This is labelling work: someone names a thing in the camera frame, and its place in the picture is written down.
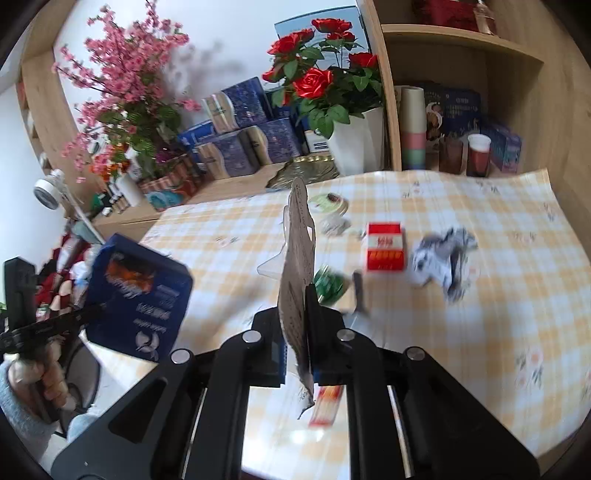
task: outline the gray sleeve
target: gray sleeve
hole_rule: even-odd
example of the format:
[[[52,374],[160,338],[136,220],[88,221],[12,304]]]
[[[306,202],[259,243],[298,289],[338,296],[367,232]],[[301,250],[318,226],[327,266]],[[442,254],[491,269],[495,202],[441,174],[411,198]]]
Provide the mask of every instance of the gray sleeve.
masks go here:
[[[48,425],[20,402],[8,383],[8,367],[11,363],[7,361],[0,365],[0,407],[31,456],[39,461],[51,435],[56,431],[57,423]]]

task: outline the brass tray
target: brass tray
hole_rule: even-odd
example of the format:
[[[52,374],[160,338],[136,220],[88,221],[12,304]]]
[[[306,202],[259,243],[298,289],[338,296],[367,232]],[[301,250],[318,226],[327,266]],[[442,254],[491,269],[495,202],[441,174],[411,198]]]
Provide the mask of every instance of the brass tray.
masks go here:
[[[268,192],[277,192],[291,188],[291,182],[296,177],[301,177],[304,183],[316,183],[335,179],[339,176],[332,155],[305,155],[288,161],[285,166],[277,172],[265,188]]]

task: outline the black handle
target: black handle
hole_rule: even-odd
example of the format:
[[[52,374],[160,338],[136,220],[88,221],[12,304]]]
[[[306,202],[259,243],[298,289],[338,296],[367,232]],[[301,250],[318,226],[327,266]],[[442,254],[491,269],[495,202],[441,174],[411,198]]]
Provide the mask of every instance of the black handle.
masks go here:
[[[355,286],[355,300],[357,302],[355,311],[363,311],[365,310],[365,304],[363,303],[363,277],[359,270],[353,272],[353,285]]]

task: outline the plastic cup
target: plastic cup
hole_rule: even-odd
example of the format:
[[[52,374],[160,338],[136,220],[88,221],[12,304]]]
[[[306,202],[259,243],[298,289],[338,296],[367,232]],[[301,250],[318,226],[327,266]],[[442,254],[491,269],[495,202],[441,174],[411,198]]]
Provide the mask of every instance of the plastic cup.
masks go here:
[[[490,137],[481,134],[469,135],[466,175],[469,177],[486,177],[490,158]]]

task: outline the metal screw head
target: metal screw head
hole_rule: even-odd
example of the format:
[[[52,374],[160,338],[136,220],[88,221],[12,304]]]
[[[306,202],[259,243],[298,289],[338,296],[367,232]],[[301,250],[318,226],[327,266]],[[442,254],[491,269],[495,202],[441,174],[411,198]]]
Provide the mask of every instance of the metal screw head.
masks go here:
[[[246,343],[257,343],[259,340],[261,340],[261,338],[261,333],[257,332],[256,330],[248,330],[242,334],[242,340],[244,340]]]
[[[425,358],[425,350],[417,346],[413,346],[407,350],[407,357],[411,360],[421,361]]]
[[[173,353],[170,354],[170,359],[173,361],[174,364],[180,365],[187,363],[191,358],[191,352],[181,348],[179,350],[175,350]]]
[[[349,330],[348,328],[343,328],[336,332],[336,337],[341,342],[350,342],[355,338],[355,332],[353,330]]]

